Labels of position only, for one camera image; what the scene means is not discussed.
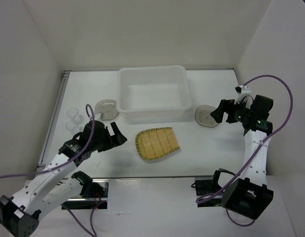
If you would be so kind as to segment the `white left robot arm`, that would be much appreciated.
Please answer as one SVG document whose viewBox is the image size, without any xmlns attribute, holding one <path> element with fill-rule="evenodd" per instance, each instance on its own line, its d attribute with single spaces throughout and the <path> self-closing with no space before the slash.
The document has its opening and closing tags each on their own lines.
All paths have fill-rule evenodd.
<svg viewBox="0 0 305 237">
<path fill-rule="evenodd" d="M 0 224 L 15 237 L 28 237 L 39 222 L 68 199 L 87 198 L 98 194 L 102 187 L 78 166 L 93 152 L 104 152 L 127 141 L 116 123 L 111 123 L 113 135 L 101 122 L 90 121 L 82 132 L 66 141 L 58 154 L 20 191 L 11 197 L 0 197 Z"/>
</svg>

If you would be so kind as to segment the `white plastic bin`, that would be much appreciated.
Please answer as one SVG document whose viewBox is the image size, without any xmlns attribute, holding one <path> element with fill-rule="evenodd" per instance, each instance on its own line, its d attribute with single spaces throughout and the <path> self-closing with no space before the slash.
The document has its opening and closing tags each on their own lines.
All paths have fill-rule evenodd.
<svg viewBox="0 0 305 237">
<path fill-rule="evenodd" d="M 134 123 L 180 120 L 192 108 L 183 66 L 122 68 L 117 77 L 116 108 Z"/>
</svg>

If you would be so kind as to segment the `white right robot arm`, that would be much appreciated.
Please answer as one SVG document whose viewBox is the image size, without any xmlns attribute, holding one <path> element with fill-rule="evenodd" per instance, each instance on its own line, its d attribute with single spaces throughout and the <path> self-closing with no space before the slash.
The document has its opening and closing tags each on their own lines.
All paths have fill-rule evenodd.
<svg viewBox="0 0 305 237">
<path fill-rule="evenodd" d="M 257 95 L 251 106 L 235 100 L 221 100 L 211 116 L 217 123 L 227 114 L 227 123 L 239 122 L 244 128 L 245 155 L 240 174 L 229 186 L 228 182 L 217 177 L 211 181 L 211 190 L 223 194 L 221 205 L 256 220 L 273 200 L 273 191 L 268 189 L 266 181 L 266 157 L 273 125 L 267 120 L 273 100 Z"/>
</svg>

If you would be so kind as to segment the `woven bamboo tray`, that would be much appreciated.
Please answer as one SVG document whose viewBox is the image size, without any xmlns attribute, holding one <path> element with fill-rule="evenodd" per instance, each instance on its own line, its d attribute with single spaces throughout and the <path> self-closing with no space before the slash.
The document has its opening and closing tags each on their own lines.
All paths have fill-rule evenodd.
<svg viewBox="0 0 305 237">
<path fill-rule="evenodd" d="M 180 149 L 172 127 L 157 127 L 139 132 L 135 148 L 144 161 L 159 160 Z"/>
</svg>

